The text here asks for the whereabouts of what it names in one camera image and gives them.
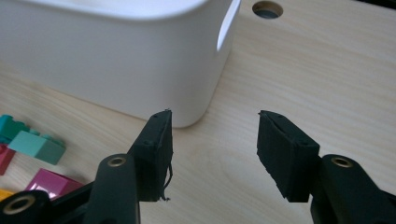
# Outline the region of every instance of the toy block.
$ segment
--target toy block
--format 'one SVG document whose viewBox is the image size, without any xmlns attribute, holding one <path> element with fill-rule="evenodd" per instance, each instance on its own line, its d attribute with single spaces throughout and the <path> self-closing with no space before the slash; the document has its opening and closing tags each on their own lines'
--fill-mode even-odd
<svg viewBox="0 0 396 224">
<path fill-rule="evenodd" d="M 65 152 L 64 143 L 47 134 L 40 136 L 36 130 L 21 131 L 9 143 L 8 148 L 56 165 Z"/>
<path fill-rule="evenodd" d="M 0 175 L 6 172 L 14 155 L 15 151 L 8 149 L 7 144 L 0 144 Z"/>
<path fill-rule="evenodd" d="M 53 200 L 82 186 L 84 185 L 67 176 L 40 169 L 25 190 L 44 190 Z"/>
<path fill-rule="evenodd" d="M 9 190 L 0 189 L 0 202 L 13 194 L 14 194 L 14 192 L 11 192 Z"/>
<path fill-rule="evenodd" d="M 0 117 L 0 137 L 6 140 L 12 140 L 20 131 L 29 132 L 23 122 L 15 121 L 10 115 L 2 115 Z"/>
</svg>

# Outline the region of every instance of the teal toy block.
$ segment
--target teal toy block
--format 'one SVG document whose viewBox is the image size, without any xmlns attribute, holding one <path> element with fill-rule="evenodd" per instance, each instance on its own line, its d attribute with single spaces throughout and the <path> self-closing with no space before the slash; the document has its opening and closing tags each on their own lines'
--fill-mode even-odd
<svg viewBox="0 0 396 224">
<path fill-rule="evenodd" d="M 9 149 L 56 165 L 65 152 L 64 143 L 36 130 L 21 131 L 9 143 Z"/>
<path fill-rule="evenodd" d="M 23 122 L 16 121 L 10 115 L 0 117 L 0 141 L 9 143 L 20 131 L 29 132 L 30 128 Z"/>
</svg>

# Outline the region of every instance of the white container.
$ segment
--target white container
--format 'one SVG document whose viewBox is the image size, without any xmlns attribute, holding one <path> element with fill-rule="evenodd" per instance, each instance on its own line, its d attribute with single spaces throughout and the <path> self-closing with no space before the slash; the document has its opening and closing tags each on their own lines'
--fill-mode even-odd
<svg viewBox="0 0 396 224">
<path fill-rule="evenodd" d="M 240 0 L 0 0 L 0 63 L 22 77 L 175 127 L 206 111 Z"/>
</svg>

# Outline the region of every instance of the light wood surface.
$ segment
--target light wood surface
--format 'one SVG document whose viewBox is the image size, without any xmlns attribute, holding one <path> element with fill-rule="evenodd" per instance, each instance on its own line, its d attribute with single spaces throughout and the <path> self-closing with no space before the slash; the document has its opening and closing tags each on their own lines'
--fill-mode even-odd
<svg viewBox="0 0 396 224">
<path fill-rule="evenodd" d="M 261 109 L 292 120 L 320 143 L 320 156 L 352 158 L 396 194 L 396 11 L 348 0 L 277 2 L 284 14 L 276 20 L 242 2 L 210 107 L 173 130 L 171 201 L 141 203 L 142 223 L 312 223 L 309 203 L 284 200 L 256 155 Z M 92 181 L 99 161 L 126 152 L 146 123 L 16 78 L 4 64 L 0 113 L 67 146 L 56 166 L 17 154 L 0 176 L 0 188 L 14 191 L 40 167 Z"/>
</svg>

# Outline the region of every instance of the red toy block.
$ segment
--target red toy block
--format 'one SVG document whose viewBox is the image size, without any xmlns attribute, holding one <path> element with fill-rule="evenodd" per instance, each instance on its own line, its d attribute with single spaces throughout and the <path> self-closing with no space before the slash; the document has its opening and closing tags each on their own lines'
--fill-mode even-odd
<svg viewBox="0 0 396 224">
<path fill-rule="evenodd" d="M 6 172 L 12 158 L 15 155 L 15 151 L 7 147 L 7 144 L 0 144 L 0 175 Z"/>
</svg>

